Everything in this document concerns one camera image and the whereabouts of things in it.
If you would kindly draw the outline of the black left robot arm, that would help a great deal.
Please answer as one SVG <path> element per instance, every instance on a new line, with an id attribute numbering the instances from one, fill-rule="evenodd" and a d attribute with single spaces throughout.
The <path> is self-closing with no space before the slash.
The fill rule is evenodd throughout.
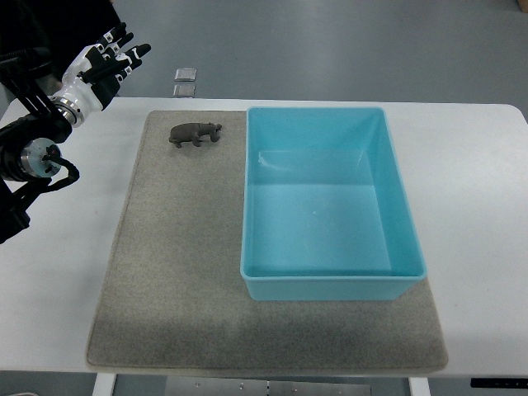
<path id="1" fill-rule="evenodd" d="M 27 229 L 29 206 L 73 184 L 63 143 L 104 110 L 140 59 L 111 1 L 3 1 L 1 84 L 28 111 L 1 129 L 1 240 Z"/>

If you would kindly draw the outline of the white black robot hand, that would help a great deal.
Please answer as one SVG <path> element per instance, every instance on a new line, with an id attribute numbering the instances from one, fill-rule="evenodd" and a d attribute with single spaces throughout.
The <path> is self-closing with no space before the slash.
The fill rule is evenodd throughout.
<path id="1" fill-rule="evenodd" d="M 50 99 L 73 127 L 79 127 L 92 113 L 104 111 L 117 96 L 121 84 L 142 65 L 151 45 L 124 47 L 134 38 L 119 25 L 85 47 L 67 67 L 62 87 Z"/>

